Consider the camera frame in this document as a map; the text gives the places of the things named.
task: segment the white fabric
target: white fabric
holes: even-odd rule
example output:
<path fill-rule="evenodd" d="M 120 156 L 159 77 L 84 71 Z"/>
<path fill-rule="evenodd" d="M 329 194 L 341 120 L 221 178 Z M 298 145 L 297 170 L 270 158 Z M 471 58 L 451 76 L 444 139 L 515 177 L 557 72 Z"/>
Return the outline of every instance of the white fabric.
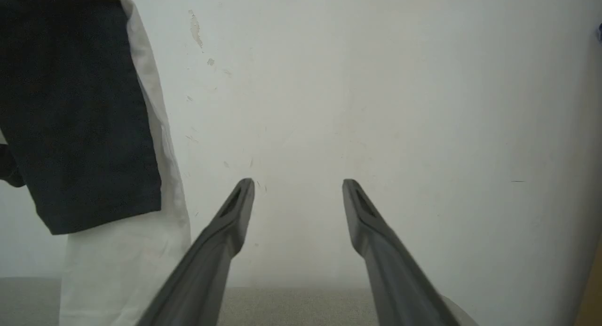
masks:
<path fill-rule="evenodd" d="M 190 245 L 189 215 L 155 60 L 134 3 L 121 2 L 129 15 L 127 34 L 149 113 L 162 207 L 67 237 L 60 326 L 135 325 Z"/>

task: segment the wall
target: wall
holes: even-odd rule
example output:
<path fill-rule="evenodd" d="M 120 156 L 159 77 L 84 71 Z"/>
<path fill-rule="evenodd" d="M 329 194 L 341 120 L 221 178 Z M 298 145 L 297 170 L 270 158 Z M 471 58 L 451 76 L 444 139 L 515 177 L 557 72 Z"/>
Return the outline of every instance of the wall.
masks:
<path fill-rule="evenodd" d="M 366 286 L 353 177 L 481 325 L 570 324 L 602 227 L 601 1 L 135 0 L 193 233 L 252 176 L 230 285 Z M 2 238 L 57 269 L 60 242 Z"/>

